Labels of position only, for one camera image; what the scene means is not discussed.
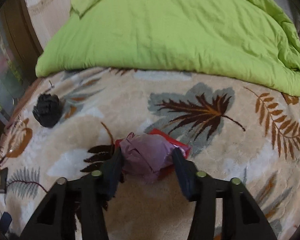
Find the brown leaf print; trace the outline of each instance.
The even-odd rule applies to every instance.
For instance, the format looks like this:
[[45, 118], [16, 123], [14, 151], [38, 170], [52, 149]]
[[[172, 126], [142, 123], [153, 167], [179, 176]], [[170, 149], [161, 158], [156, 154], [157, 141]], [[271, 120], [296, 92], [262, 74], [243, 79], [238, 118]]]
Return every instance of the brown leaf print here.
[[73, 116], [76, 110], [77, 108], [75, 106], [70, 106], [70, 110], [65, 114], [65, 119], [68, 119], [71, 116]]
[[86, 99], [85, 97], [71, 98], [71, 100], [77, 101], [77, 102], [83, 101], [83, 100], [85, 100], [85, 99]]
[[286, 101], [286, 103], [289, 104], [293, 104], [296, 105], [297, 103], [299, 103], [299, 98], [298, 97], [293, 97], [293, 96], [289, 96], [285, 93], [281, 93], [284, 100]]
[[281, 195], [279, 195], [269, 206], [263, 209], [265, 217], [269, 220], [272, 218], [279, 209], [282, 201], [284, 201], [289, 195], [291, 188], [287, 188]]
[[112, 68], [110, 68], [110, 72], [112, 72], [112, 71], [114, 71], [115, 73], [115, 75], [117, 75], [117, 74], [120, 74], [120, 76], [123, 76], [123, 75], [125, 75], [126, 73], [128, 73], [129, 71], [131, 71], [131, 70], [133, 70], [134, 72], [137, 72], [138, 70], [137, 69], [131, 69], [131, 68], [114, 68], [114, 67], [112, 67]]
[[8, 143], [8, 153], [5, 155], [5, 158], [17, 158], [26, 149], [33, 133], [32, 129], [27, 128], [28, 122], [28, 118], [22, 122], [16, 122], [14, 129], [11, 131], [14, 135]]
[[98, 146], [95, 146], [95, 147], [92, 147], [91, 149], [89, 149], [88, 152], [93, 153], [94, 155], [88, 159], [85, 159], [84, 162], [91, 163], [91, 164], [89, 166], [85, 167], [84, 169], [82, 169], [81, 172], [92, 172], [92, 171], [99, 170], [100, 167], [102, 166], [103, 162], [111, 159], [111, 157], [114, 153], [113, 136], [112, 136], [109, 128], [103, 122], [101, 122], [101, 124], [106, 129], [106, 131], [110, 137], [111, 144], [110, 145], [98, 145]]
[[247, 87], [244, 88], [252, 92], [257, 97], [256, 110], [258, 111], [256, 111], [256, 113], [259, 112], [260, 114], [260, 125], [263, 123], [264, 117], [267, 116], [264, 122], [265, 136], [268, 134], [271, 123], [272, 149], [274, 149], [276, 144], [279, 157], [281, 156], [281, 151], [283, 148], [285, 159], [287, 159], [288, 154], [290, 154], [291, 158], [294, 159], [295, 149], [300, 152], [300, 124], [292, 119], [287, 119], [286, 115], [281, 115], [283, 110], [276, 109], [279, 104], [273, 102], [273, 97], [268, 97], [270, 93], [263, 93], [258, 96], [251, 89]]
[[207, 139], [213, 132], [216, 131], [218, 125], [220, 124], [221, 118], [227, 118], [239, 125], [243, 131], [246, 129], [237, 121], [233, 120], [231, 117], [225, 115], [227, 110], [229, 100], [231, 97], [227, 97], [227, 94], [223, 96], [217, 95], [216, 98], [212, 99], [212, 104], [208, 103], [205, 99], [204, 93], [201, 96], [196, 96], [196, 99], [199, 102], [199, 105], [191, 103], [190, 101], [183, 102], [175, 102], [172, 99], [169, 99], [168, 102], [162, 101], [162, 103], [158, 104], [161, 109], [169, 109], [169, 112], [175, 113], [185, 113], [171, 120], [169, 123], [179, 122], [172, 130], [170, 130], [169, 134], [184, 125], [191, 124], [191, 130], [197, 127], [197, 130], [194, 132], [195, 137], [194, 140], [206, 129], [209, 127], [209, 132], [207, 135]]
[[264, 187], [257, 194], [255, 200], [259, 206], [261, 206], [267, 200], [269, 195], [273, 192], [276, 181], [277, 173], [274, 173], [271, 175]]
[[92, 79], [92, 80], [90, 80], [90, 81], [84, 83], [81, 87], [89, 87], [89, 86], [92, 86], [92, 85], [96, 84], [99, 80], [100, 80], [100, 78]]

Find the bed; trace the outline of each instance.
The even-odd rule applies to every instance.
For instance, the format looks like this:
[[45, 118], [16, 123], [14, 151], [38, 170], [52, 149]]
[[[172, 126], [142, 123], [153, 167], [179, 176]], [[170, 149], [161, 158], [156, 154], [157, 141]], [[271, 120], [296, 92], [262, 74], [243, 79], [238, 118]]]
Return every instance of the bed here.
[[[298, 15], [294, 23], [300, 27]], [[42, 93], [63, 104], [52, 129], [32, 114]], [[30, 94], [0, 142], [0, 170], [9, 169], [0, 217], [12, 216], [10, 235], [20, 235], [58, 178], [97, 170], [98, 154], [110, 152], [115, 140], [153, 128], [189, 144], [199, 170], [218, 179], [239, 177], [278, 239], [290, 239], [300, 226], [300, 97], [202, 73], [103, 67], [51, 75]], [[215, 240], [221, 207], [219, 201]], [[127, 176], [105, 219], [110, 239], [186, 239], [193, 212], [174, 173], [154, 184]], [[79, 214], [76, 223], [80, 239]]]

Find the lime green blanket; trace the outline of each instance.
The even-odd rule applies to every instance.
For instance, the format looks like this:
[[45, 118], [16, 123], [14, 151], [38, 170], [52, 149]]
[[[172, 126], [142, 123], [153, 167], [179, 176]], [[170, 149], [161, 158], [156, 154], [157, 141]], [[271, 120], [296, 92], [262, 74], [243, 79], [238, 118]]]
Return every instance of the lime green blanket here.
[[300, 41], [273, 0], [72, 0], [37, 76], [94, 66], [197, 71], [300, 96]]

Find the metal screw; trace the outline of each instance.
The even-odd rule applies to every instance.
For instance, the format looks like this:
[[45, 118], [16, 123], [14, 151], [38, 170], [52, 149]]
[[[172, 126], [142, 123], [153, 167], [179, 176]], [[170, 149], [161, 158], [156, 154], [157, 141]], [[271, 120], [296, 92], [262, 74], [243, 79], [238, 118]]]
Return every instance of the metal screw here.
[[66, 178], [59, 178], [59, 179], [57, 180], [57, 183], [60, 184], [60, 185], [63, 185], [63, 184], [65, 184], [66, 182], [67, 182], [67, 179], [66, 179]]
[[102, 175], [102, 171], [99, 171], [99, 170], [93, 171], [93, 172], [91, 172], [91, 175], [93, 177], [99, 177]]
[[235, 184], [235, 185], [238, 185], [238, 184], [241, 183], [241, 180], [240, 180], [239, 178], [232, 178], [232, 179], [231, 179], [231, 182], [232, 182], [233, 184]]
[[207, 176], [207, 173], [205, 171], [197, 171], [196, 175], [200, 178], [204, 178]]

